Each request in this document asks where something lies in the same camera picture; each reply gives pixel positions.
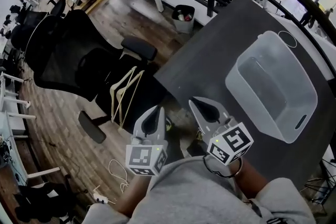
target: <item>storage box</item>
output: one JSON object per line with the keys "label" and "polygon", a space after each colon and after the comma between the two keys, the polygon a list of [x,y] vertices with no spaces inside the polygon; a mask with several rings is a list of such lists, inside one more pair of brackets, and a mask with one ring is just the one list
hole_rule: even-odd
{"label": "storage box", "polygon": [[238,57],[225,84],[259,131],[286,143],[298,138],[317,106],[301,63],[271,31]]}

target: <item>floor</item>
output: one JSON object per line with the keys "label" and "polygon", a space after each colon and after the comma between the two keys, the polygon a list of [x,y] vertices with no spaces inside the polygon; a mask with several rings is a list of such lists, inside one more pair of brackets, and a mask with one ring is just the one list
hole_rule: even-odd
{"label": "floor", "polygon": [[[161,66],[191,37],[175,31],[171,13],[172,10],[165,7],[165,11],[160,14],[153,0],[110,0],[94,12],[91,19],[113,46],[119,46],[126,35],[147,40],[158,49],[155,62]],[[25,63],[23,68],[25,71],[22,77],[32,78],[33,72]],[[41,169],[61,167],[62,173],[47,176],[47,179],[59,182],[62,181],[62,174],[70,174],[75,191],[87,189],[89,192],[78,196],[84,207],[93,202],[92,191],[98,186],[99,193],[116,201],[121,195],[122,181],[110,175],[108,165],[112,159],[124,163],[125,146],[130,141],[130,134],[108,122],[101,126],[107,139],[97,144],[78,122],[81,110],[85,110],[92,118],[104,115],[95,102],[90,103],[68,92],[39,88],[33,80],[23,84],[19,97],[31,101],[32,106],[27,113],[37,116],[36,120],[27,121],[27,125]],[[186,152],[186,147],[196,134],[196,125],[172,97],[167,97],[163,105],[181,136],[186,138],[181,146]],[[123,169],[115,162],[111,164],[111,171],[125,178]],[[9,206],[12,211],[15,201]]]}

